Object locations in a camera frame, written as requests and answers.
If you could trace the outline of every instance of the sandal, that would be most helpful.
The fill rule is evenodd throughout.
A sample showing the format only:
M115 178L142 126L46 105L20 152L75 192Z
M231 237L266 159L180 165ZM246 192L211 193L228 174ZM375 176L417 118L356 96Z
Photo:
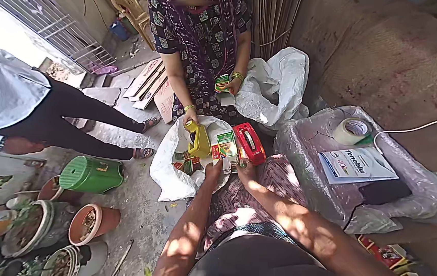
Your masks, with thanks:
M152 148L135 148L133 149L133 158L145 159L154 155L155 150Z
M152 118L146 120L145 122L143 122L145 124L145 126L143 127L143 130L141 133L145 133L147 130L152 128L154 125L158 124L160 122L160 119L161 119L161 117L152 117Z

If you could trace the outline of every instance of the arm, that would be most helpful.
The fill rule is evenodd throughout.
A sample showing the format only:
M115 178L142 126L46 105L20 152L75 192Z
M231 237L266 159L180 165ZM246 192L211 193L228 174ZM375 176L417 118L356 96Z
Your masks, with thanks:
M179 52L161 53L160 57L164 62L167 78L169 79L172 90L178 97L179 101L183 104L183 107L192 105L193 102L191 101L191 96L186 87L183 65L181 63L181 54ZM190 119L198 123L195 109L188 109L186 111L184 122L188 122Z
M194 266L198 243L205 234L211 193L222 172L222 160L208 164L205 181L191 205L172 229L154 270L154 276L186 276Z
M335 223L271 192L256 181L255 167L238 167L244 187L283 229L339 276L394 276Z
M24 137L6 137L0 135L0 151L8 154L27 154L40 152L45 148L41 143L34 143Z
M247 30L237 37L237 58L234 72L239 72L243 76L246 76L247 65L249 64L249 58L251 57L251 31ZM242 80L239 78L233 78L230 83L225 87L230 87L233 91L232 94L236 94L239 91Z
M247 30L237 37L237 59L234 72L239 72L244 76L247 73L247 65L251 57L251 31Z

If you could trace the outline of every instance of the gate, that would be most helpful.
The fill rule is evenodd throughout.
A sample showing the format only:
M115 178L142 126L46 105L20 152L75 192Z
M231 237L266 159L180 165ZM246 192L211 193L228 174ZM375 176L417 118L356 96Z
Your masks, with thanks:
M116 62L53 0L0 0L0 6L89 73Z

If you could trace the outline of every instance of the hand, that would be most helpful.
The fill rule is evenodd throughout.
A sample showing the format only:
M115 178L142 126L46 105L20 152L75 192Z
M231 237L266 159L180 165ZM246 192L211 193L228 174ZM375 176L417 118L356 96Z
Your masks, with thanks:
M240 85L242 85L240 78L233 78L228 84L224 85L224 88L230 88L232 95L235 95L239 92Z
M186 114L183 116L183 122L185 123L185 125L186 125L186 123L189 121L189 120L193 120L195 123L197 123L198 125L200 124L199 122L198 122L198 116L196 116L196 110L195 109L188 109L187 111L186 111Z
M210 163L205 168L205 182L210 183L210 185L217 184L218 177L222 174L223 169L223 159L218 160L218 162L214 165Z
M242 184L247 185L251 180L257 181L256 166L254 166L249 159L243 158L242 161L246 167L237 166L237 173Z
M28 154L40 152L45 148L42 143L31 142L24 137L8 137L2 151L8 154Z

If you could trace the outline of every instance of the white sack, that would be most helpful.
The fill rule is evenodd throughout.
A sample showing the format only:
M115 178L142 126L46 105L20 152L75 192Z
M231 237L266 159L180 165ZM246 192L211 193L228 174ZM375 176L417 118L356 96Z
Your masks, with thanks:
M198 120L200 124L206 127L211 143L216 142L212 138L216 137L217 134L226 130L232 130L232 127L227 122L212 116L198 115ZM174 152L185 152L187 150L188 137L189 133L184 128L183 120L177 120L169 129L155 153L154 160L150 165L150 176L162 188L158 201L175 201L194 197L203 183L205 167L208 163L212 163L211 156L201 160L203 170L193 174L193 179L196 180L193 180L189 175L172 165ZM218 188L224 186L228 179L229 174L222 176L218 180Z
M252 59L248 72L236 95L237 108L242 116L277 130L285 121L308 116L301 104L309 75L309 57L293 47L285 48L270 58ZM278 105L269 99L278 98Z

